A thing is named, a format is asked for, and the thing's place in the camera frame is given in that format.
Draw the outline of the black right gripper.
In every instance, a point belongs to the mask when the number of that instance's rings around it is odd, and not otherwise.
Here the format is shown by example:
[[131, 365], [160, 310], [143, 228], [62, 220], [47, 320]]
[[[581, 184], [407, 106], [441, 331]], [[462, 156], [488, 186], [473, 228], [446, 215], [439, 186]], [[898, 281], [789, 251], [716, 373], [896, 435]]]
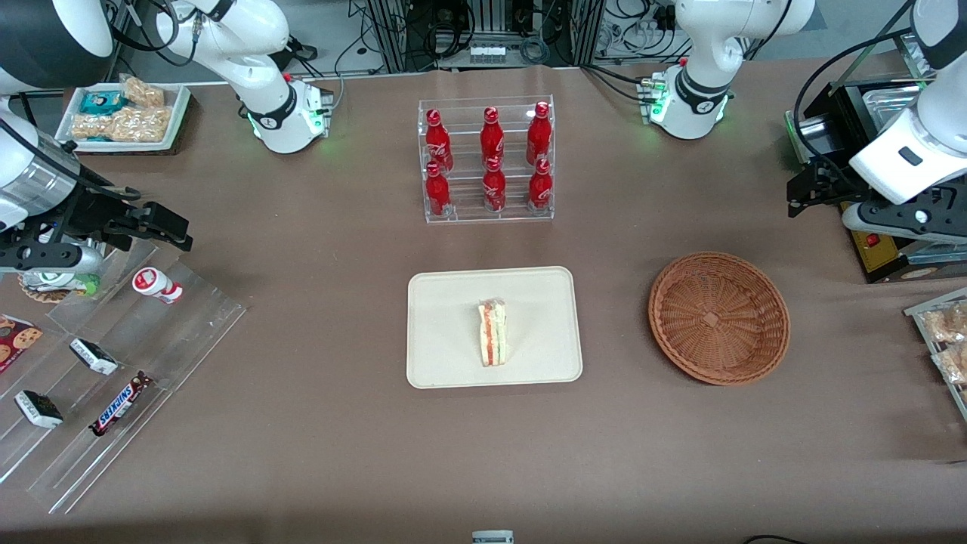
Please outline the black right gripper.
[[93, 239], [128, 250], [132, 238], [149, 239], [147, 230], [160, 232], [165, 243], [190, 252], [189, 221], [156, 201], [131, 204], [99, 193], [72, 196], [72, 237]]

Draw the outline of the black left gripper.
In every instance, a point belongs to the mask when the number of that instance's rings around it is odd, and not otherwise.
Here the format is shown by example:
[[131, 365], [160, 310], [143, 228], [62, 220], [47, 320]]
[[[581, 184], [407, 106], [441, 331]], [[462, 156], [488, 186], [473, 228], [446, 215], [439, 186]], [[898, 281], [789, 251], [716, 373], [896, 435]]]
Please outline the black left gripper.
[[786, 183], [787, 216], [795, 219], [812, 206], [838, 206], [864, 200], [864, 184], [829, 159], [812, 159], [800, 172], [800, 180]]

